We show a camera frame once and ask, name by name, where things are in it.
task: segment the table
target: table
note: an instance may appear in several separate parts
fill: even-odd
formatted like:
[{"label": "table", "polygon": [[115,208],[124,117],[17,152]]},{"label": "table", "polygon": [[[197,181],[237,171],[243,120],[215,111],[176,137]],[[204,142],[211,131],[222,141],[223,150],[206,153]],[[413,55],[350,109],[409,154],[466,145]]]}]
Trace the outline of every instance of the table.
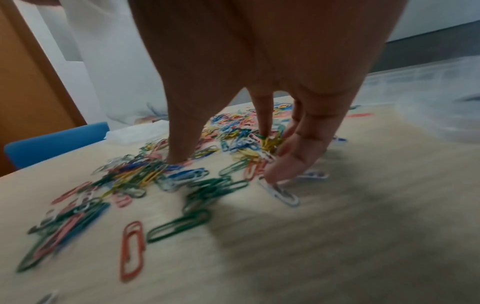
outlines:
[{"label": "table", "polygon": [[[374,115],[346,118],[338,134],[348,144],[314,166],[330,179],[287,187],[300,207],[253,182],[212,206],[209,224],[147,244],[129,283],[119,280],[123,228],[140,220],[146,233],[181,216],[184,190],[153,185],[37,268],[15,267],[53,199],[142,144],[97,143],[0,178],[0,302],[34,303],[54,289],[61,304],[479,302],[480,147],[430,137],[390,106],[363,110]],[[218,153],[198,167],[230,163]]]}]

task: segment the brown wooden panel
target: brown wooden panel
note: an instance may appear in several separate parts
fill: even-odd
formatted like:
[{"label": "brown wooden panel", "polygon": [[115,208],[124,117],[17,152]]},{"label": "brown wooden panel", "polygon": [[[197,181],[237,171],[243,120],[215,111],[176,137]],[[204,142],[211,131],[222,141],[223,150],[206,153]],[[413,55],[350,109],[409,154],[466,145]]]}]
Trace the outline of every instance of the brown wooden panel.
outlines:
[{"label": "brown wooden panel", "polygon": [[2,176],[5,144],[86,123],[12,1],[0,2],[0,33]]}]

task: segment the person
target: person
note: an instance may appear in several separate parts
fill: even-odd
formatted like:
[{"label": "person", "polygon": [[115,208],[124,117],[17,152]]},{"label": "person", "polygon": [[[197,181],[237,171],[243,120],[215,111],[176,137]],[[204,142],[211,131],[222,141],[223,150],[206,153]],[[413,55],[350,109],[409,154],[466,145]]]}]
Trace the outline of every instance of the person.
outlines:
[{"label": "person", "polygon": [[[25,0],[59,5],[59,0]],[[321,157],[407,0],[128,0],[163,81],[169,163],[187,159],[207,120],[247,88],[259,131],[272,126],[273,92],[294,99],[269,183]]]}]

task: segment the white wall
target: white wall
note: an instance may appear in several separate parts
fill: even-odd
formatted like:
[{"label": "white wall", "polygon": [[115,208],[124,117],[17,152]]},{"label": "white wall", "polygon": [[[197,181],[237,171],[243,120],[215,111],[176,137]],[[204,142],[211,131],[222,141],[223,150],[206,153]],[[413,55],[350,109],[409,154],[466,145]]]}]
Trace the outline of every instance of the white wall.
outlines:
[{"label": "white wall", "polygon": [[[15,0],[15,3],[87,123],[108,121],[110,127],[113,129],[124,126],[106,117],[101,109],[85,64],[83,62],[71,62],[64,59],[38,9],[35,6],[19,2],[18,0]],[[480,20],[480,0],[410,0],[389,41],[477,20]],[[248,94],[245,94],[245,92],[241,92],[234,100],[234,103],[241,103],[243,100],[249,100]]]}]

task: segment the blue chair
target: blue chair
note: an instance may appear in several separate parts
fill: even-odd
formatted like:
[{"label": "blue chair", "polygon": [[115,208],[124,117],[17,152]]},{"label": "blue chair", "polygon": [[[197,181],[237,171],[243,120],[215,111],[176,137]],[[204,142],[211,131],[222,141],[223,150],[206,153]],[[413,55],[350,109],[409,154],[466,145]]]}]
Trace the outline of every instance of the blue chair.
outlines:
[{"label": "blue chair", "polygon": [[81,126],[53,134],[19,140],[3,151],[17,169],[99,142],[110,130],[106,122]]}]

